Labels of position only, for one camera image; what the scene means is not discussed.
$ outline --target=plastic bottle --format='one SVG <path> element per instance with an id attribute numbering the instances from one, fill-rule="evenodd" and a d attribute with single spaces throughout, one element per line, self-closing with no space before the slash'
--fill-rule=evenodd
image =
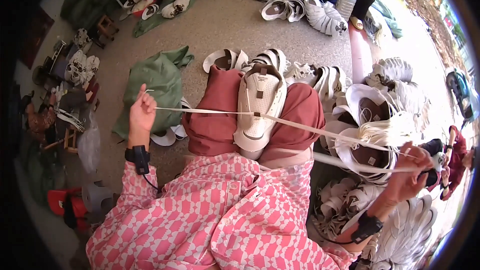
<path id="1" fill-rule="evenodd" d="M 350 15 L 352 14 L 353 7 L 357 0 L 337 0 L 336 1 L 336 10 L 342 15 L 345 21 L 350 19 Z"/>

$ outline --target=plastic bag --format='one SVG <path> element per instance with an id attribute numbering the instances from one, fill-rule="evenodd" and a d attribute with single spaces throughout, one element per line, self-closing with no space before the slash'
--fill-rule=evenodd
<path id="1" fill-rule="evenodd" d="M 78 140 L 78 156 L 87 173 L 95 173 L 100 163 L 100 130 L 94 112 L 90 110 L 90 125 Z"/>

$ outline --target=red jacket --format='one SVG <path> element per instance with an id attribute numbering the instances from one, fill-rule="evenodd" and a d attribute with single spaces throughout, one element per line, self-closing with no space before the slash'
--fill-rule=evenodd
<path id="1" fill-rule="evenodd" d="M 462 181 L 463 173 L 465 172 L 462 160 L 467 154 L 467 143 L 456 126 L 450 126 L 448 131 L 450 132 L 451 129 L 455 130 L 455 143 L 453 144 L 452 157 L 448 163 L 448 167 L 450 167 L 450 176 L 448 177 L 448 181 L 450 182 L 448 185 L 449 192 L 445 197 L 441 198 L 443 201 L 450 198 L 453 191 L 455 191 Z"/>

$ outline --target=sandal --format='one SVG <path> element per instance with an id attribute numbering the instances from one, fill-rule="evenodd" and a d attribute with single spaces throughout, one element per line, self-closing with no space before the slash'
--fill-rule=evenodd
<path id="1" fill-rule="evenodd" d="M 357 17 L 350 17 L 350 22 L 352 22 L 353 26 L 355 26 L 357 30 L 363 30 L 363 23 Z"/>

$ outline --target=red pants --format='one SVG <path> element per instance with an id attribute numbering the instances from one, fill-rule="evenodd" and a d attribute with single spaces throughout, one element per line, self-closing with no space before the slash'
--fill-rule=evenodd
<path id="1" fill-rule="evenodd" d="M 224 71 L 212 66 L 205 94 L 196 108 L 236 112 L 242 76 L 243 73 L 239 70 Z M 280 118 L 318 129 L 325 126 L 318 93 L 309 85 L 302 83 L 292 84 L 287 88 L 285 106 Z M 215 156 L 240 152 L 240 148 L 233 143 L 233 133 L 237 130 L 236 114 L 186 113 L 182 124 L 190 138 L 188 149 L 195 155 Z M 259 161 L 286 157 L 285 153 L 279 153 L 279 150 L 275 149 L 303 152 L 309 149 L 318 137 L 318 134 L 276 123 L 270 142 L 263 150 Z"/>

